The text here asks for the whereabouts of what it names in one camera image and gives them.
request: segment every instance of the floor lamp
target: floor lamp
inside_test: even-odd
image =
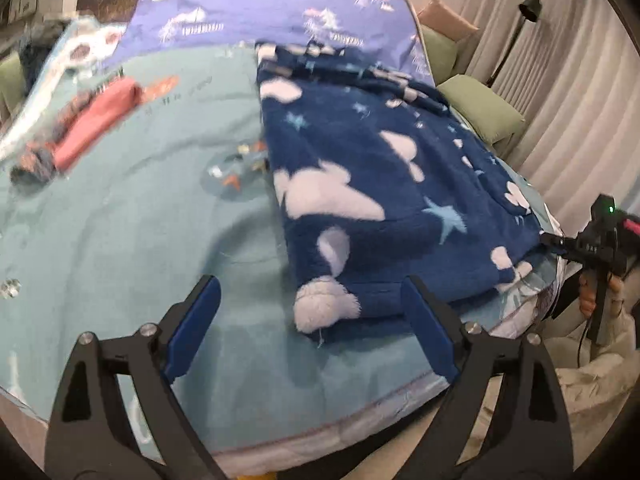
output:
[[[491,86],[494,84],[496,78],[498,77],[498,74],[500,73],[500,70],[502,70],[502,67],[506,63],[507,58],[511,53],[511,50],[513,49],[513,45],[516,44],[516,41],[518,40],[518,36],[522,31],[522,27],[524,25],[525,20],[528,20],[533,23],[535,23],[538,20],[540,16],[540,12],[542,12],[542,2],[540,2],[540,0],[524,0],[518,6],[518,8],[520,9],[522,16],[518,20],[518,25],[516,26],[516,30],[513,31],[513,36],[511,37],[511,41],[509,42],[509,46],[507,47],[507,52],[504,53],[504,57],[502,58],[500,65],[498,65],[498,68],[495,69],[494,73],[491,74],[491,77],[486,82],[486,85],[489,88],[491,88]]]

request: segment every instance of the metal screw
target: metal screw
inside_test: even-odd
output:
[[[538,346],[540,343],[542,343],[542,339],[540,339],[540,336],[533,332],[531,334],[527,334],[527,341],[529,341],[533,346]]]
[[[144,337],[151,337],[157,331],[158,331],[158,327],[153,323],[145,323],[143,326],[140,327],[140,333]]]
[[[465,330],[468,334],[478,335],[482,332],[482,327],[477,321],[467,321],[465,323]]]
[[[82,332],[80,334],[80,337],[78,338],[78,342],[81,345],[88,345],[93,340],[94,340],[94,334],[92,332]]]

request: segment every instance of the fleece blanket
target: fleece blanket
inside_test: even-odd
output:
[[[436,89],[350,47],[263,44],[258,60],[301,332],[400,330],[408,274],[456,302],[530,272],[536,216]]]
[[[357,46],[433,85],[405,0],[139,0],[108,63],[168,48],[257,40]]]

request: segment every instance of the green pillow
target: green pillow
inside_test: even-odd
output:
[[[0,94],[10,112],[24,99],[24,76],[20,58],[15,51],[0,61]]]
[[[436,32],[426,25],[421,25],[424,47],[431,65],[431,75],[436,85],[445,82],[451,76],[451,71],[458,56],[456,42]]]
[[[485,143],[495,144],[524,131],[522,115],[507,101],[468,75],[455,75],[438,86]]]

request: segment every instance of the blue star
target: blue star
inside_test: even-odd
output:
[[[453,229],[466,234],[466,225],[458,212],[453,209],[453,206],[439,206],[429,200],[427,197],[424,197],[424,201],[429,207],[424,208],[422,212],[436,215],[442,220],[442,234],[440,235],[440,245],[444,243]]]
[[[367,117],[369,115],[369,107],[366,105],[356,103],[351,108],[357,111],[357,113],[362,114],[363,117]]]
[[[300,131],[300,128],[306,128],[308,126],[303,115],[294,115],[291,112],[288,112],[284,120],[291,124],[297,132]]]

